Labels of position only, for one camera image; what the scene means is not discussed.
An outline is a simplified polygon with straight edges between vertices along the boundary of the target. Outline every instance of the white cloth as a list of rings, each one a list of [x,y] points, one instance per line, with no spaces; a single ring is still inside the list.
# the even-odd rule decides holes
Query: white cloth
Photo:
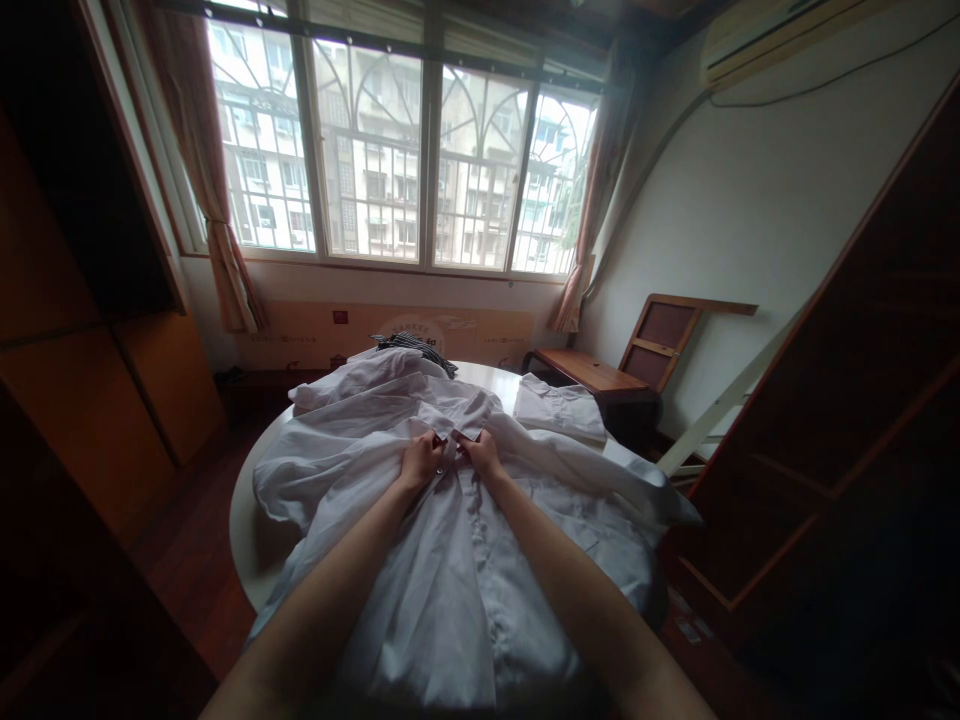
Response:
[[[514,414],[527,427],[595,442],[607,439],[597,401],[583,385],[550,387],[527,373],[520,379]]]
[[[381,366],[395,362],[387,353],[400,352],[358,359],[330,377],[376,382]],[[304,537],[251,637],[398,476],[410,438],[431,427],[470,438],[485,427],[510,476],[635,607],[665,595],[653,550],[610,496],[654,523],[697,521],[655,466],[637,458],[628,470],[568,437],[524,429],[481,388],[413,373],[294,418],[264,454],[257,499]],[[576,685],[582,663],[506,520],[455,449],[448,443],[444,472],[403,520],[341,657],[339,682],[388,702],[446,709],[557,700]]]

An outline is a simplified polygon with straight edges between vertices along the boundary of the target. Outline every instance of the cardboard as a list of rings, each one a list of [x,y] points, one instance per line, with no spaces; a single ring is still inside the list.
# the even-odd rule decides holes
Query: cardboard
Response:
[[[328,370],[373,347],[370,335],[401,331],[454,363],[518,371],[532,349],[533,313],[281,301],[265,310],[265,332],[236,338],[245,370]]]

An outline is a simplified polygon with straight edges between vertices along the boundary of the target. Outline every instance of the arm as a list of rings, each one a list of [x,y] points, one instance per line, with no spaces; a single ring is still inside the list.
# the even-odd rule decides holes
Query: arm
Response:
[[[500,464],[486,431],[460,438],[513,530],[550,606],[626,718],[713,718],[683,670],[620,589]]]
[[[329,682],[400,521],[442,456],[432,430],[411,441],[400,477],[290,594],[202,720],[292,717]]]

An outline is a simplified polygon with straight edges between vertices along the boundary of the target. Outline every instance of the curtain rod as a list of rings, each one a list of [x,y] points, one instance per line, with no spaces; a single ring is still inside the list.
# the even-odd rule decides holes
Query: curtain rod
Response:
[[[346,30],[332,25],[321,25],[307,20],[281,17],[275,15],[272,11],[262,13],[255,10],[244,10],[216,2],[208,2],[207,0],[154,0],[154,7],[162,10],[186,13],[188,15],[199,15],[209,18],[210,20],[221,20],[236,25],[272,30],[287,35],[300,35],[318,40],[332,40],[368,50],[379,50],[380,52],[403,55],[420,60],[433,60],[468,70],[479,70],[481,72],[491,72],[497,75],[506,75],[524,80],[534,80],[542,85],[553,85],[569,90],[581,90],[596,95],[611,94],[618,90],[613,86],[597,82],[596,80],[578,78],[567,75],[566,73],[554,73],[547,70],[525,67],[523,65],[500,62],[499,60],[492,60],[477,55],[451,52],[449,50],[412,43],[406,40],[393,40],[391,38],[371,35],[370,33],[356,30]]]

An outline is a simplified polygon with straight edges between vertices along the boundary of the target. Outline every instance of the round table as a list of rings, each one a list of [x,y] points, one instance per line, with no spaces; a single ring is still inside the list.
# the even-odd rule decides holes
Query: round table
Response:
[[[459,370],[456,379],[478,385],[500,398],[503,411],[513,415],[513,407],[520,388],[520,376],[499,368],[476,363],[452,361]],[[253,469],[263,453],[280,434],[283,424],[293,418],[291,405],[270,423],[254,443],[247,459],[240,468],[237,484],[230,501],[230,549],[233,564],[240,577],[240,585],[253,609],[263,609],[270,598],[273,586],[280,577],[283,563],[300,540],[298,528],[293,523],[278,523],[266,516],[253,495]]]

